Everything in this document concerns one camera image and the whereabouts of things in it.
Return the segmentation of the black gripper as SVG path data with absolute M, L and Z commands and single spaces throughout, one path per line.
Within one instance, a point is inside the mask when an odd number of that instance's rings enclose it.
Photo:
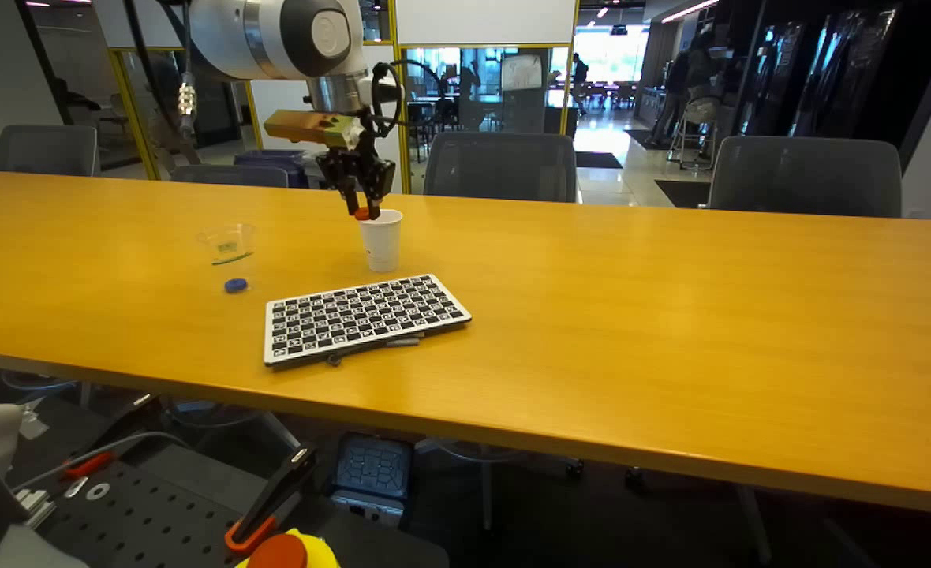
M 329 147 L 319 157 L 326 184 L 340 193 L 348 214 L 358 218 L 362 206 L 368 221 L 380 214 L 380 203 L 392 193 L 395 164 L 375 152 L 358 147 Z

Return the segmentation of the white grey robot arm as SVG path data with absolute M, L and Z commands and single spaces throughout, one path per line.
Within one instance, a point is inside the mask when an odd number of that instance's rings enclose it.
M 395 164 L 375 152 L 377 110 L 358 0 L 184 0 L 184 43 L 226 78 L 304 78 L 315 117 L 348 119 L 319 166 L 355 221 L 375 221 Z

